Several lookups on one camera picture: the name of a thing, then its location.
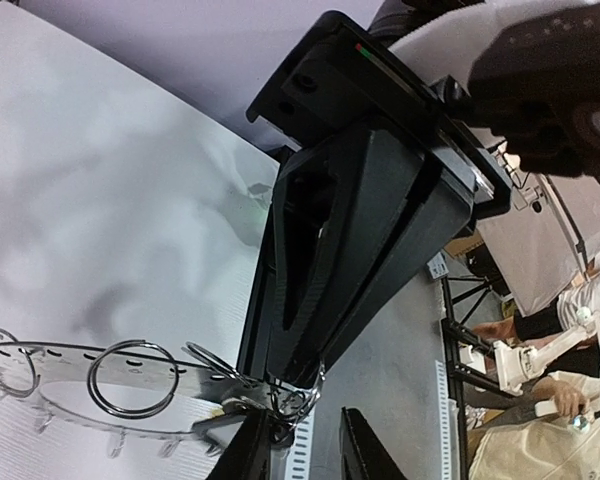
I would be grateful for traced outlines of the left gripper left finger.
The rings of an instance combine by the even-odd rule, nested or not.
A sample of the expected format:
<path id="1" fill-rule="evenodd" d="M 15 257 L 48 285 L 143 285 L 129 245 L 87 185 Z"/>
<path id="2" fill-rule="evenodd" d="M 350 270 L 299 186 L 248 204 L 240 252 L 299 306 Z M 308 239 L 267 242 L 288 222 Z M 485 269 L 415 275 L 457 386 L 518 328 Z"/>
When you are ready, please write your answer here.
<path id="1" fill-rule="evenodd" d="M 229 444 L 217 460 L 209 480 L 270 478 L 270 415 L 265 410 L 233 413 L 211 420 L 209 433 L 212 439 L 218 435 L 214 430 L 238 425 Z"/>

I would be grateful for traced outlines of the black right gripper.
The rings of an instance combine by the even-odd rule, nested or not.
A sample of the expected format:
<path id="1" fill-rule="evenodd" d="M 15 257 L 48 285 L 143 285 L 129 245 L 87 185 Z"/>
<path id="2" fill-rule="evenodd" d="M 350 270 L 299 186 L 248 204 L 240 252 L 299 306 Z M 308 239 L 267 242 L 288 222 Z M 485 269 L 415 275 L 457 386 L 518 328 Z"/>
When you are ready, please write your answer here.
<path id="1" fill-rule="evenodd" d="M 434 89 L 342 12 L 316 20 L 245 115 L 314 146 L 284 164 L 272 203 L 275 324 L 267 368 L 294 386 L 309 386 L 320 363 L 331 369 L 474 207 L 475 179 L 465 183 L 446 168 L 416 177 L 422 162 L 393 126 L 336 133 L 383 117 L 424 148 L 449 146 L 477 167 L 493 194 L 475 206 L 476 219 L 511 207 L 511 180 L 487 148 Z"/>

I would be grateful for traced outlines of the round metal keyring disc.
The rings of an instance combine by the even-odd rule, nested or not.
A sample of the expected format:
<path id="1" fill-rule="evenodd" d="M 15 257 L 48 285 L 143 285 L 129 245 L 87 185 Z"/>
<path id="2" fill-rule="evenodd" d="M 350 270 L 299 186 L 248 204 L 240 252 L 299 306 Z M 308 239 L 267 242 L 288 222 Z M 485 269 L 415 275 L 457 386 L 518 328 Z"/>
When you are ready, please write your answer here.
<path id="1" fill-rule="evenodd" d="M 121 437 L 165 442 L 168 456 L 198 441 L 222 454 L 253 414 L 265 419 L 265 446 L 286 451 L 319 400 L 325 372 L 308 389 L 257 380 L 188 342 L 186 361 L 147 340 L 106 348 L 18 339 L 0 328 L 0 400 L 31 400 L 53 417 Z"/>

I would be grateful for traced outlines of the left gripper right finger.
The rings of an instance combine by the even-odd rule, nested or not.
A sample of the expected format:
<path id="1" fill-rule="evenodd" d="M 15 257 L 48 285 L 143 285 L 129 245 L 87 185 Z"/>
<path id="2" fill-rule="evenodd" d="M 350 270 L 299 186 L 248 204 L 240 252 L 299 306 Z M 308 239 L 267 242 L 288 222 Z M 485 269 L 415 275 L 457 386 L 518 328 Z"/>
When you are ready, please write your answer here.
<path id="1" fill-rule="evenodd" d="M 341 478 L 344 480 L 406 480 L 365 417 L 344 407 L 340 420 Z"/>

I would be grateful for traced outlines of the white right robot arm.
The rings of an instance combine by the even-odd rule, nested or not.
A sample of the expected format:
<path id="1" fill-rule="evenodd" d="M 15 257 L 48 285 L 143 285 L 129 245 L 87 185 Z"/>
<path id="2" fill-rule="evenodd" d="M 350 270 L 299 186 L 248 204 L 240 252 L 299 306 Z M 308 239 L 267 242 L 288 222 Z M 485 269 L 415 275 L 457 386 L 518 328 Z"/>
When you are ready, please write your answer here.
<path id="1" fill-rule="evenodd" d="M 239 372 L 331 367 L 452 239 L 506 213 L 475 133 L 533 173 L 600 178 L 600 1 L 471 1 L 390 46 L 324 13 L 248 107 L 298 144 L 273 188 Z"/>

